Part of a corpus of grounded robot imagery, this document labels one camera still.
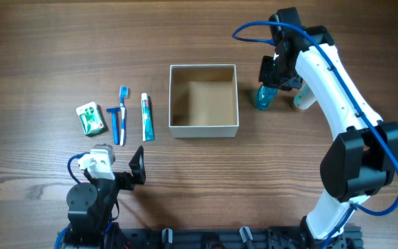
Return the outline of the blue mouthwash bottle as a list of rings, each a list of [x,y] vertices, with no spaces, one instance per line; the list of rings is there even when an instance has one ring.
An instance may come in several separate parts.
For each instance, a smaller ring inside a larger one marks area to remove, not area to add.
[[[256,94],[255,104],[260,111],[266,111],[271,101],[276,97],[278,89],[261,85]]]

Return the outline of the white lotion tube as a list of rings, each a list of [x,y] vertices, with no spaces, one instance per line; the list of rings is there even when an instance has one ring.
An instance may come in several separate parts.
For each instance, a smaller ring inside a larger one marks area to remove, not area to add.
[[[311,107],[316,102],[316,97],[311,88],[305,84],[296,94],[293,100],[293,108],[297,111],[303,111]]]

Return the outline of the green white soap box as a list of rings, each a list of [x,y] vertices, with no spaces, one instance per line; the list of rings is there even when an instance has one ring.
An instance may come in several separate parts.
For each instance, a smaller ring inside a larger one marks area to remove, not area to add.
[[[106,124],[96,102],[89,102],[75,109],[85,136],[96,136],[106,131]]]

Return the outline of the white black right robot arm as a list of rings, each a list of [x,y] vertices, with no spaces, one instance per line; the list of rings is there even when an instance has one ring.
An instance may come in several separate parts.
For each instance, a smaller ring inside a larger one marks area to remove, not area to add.
[[[321,161],[322,195],[299,228],[304,248],[325,248],[383,187],[398,180],[398,123],[384,122],[361,96],[344,69],[327,30],[269,21],[275,47],[263,58],[256,106],[265,110],[277,91],[298,89],[297,109],[318,103],[333,142]],[[398,208],[398,193],[384,210]]]

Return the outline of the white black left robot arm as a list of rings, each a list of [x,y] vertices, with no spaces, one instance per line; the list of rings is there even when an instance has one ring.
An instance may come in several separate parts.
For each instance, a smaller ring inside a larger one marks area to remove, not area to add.
[[[138,147],[130,160],[130,172],[114,172],[114,162],[110,145],[95,145],[68,160],[67,170],[76,184],[66,196],[70,223],[57,236],[55,249],[132,247],[113,209],[119,208],[119,191],[145,184],[144,148]]]

